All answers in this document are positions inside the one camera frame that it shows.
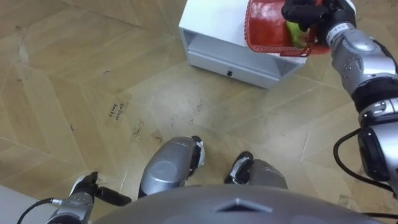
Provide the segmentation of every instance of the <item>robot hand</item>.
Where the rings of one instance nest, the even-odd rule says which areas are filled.
[[[100,187],[96,183],[98,172],[79,177],[72,187],[69,197],[63,200],[52,200],[51,203],[59,208],[49,218],[47,224],[72,223],[86,224],[94,206],[94,198],[103,200],[115,206],[125,206],[131,199],[107,187]]]
[[[350,23],[356,27],[356,9],[351,0],[286,0],[282,8],[283,17],[290,22],[298,24],[302,31],[307,31],[311,26],[317,26],[318,42],[328,45],[328,33],[334,26]]]

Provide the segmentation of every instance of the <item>white drawer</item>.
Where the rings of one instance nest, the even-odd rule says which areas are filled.
[[[227,77],[241,80],[263,88],[270,88],[275,85],[279,78],[259,73],[250,68],[234,65],[227,61],[207,56],[192,50],[188,50],[188,60],[191,65],[225,75]]]

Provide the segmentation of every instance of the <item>black joint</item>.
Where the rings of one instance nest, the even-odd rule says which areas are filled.
[[[356,110],[360,113],[365,108],[382,100],[398,98],[398,80],[376,78],[358,87],[351,95]]]

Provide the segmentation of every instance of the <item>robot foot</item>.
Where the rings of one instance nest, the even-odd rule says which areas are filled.
[[[191,158],[188,177],[192,176],[197,168],[205,164],[205,147],[203,146],[203,141],[198,136],[192,136],[191,138],[195,140],[197,146]]]
[[[231,171],[226,176],[225,184],[246,184],[249,182],[249,170],[252,166],[253,154],[250,152],[242,152],[236,158]]]

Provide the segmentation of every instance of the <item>white sticker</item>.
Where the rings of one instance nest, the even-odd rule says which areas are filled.
[[[330,45],[331,40],[335,37],[335,35],[339,34],[341,31],[349,29],[349,26],[347,23],[343,23],[343,24],[339,24],[337,26],[335,26],[334,28],[332,28],[327,37],[326,37],[326,41],[328,42],[328,45]]]

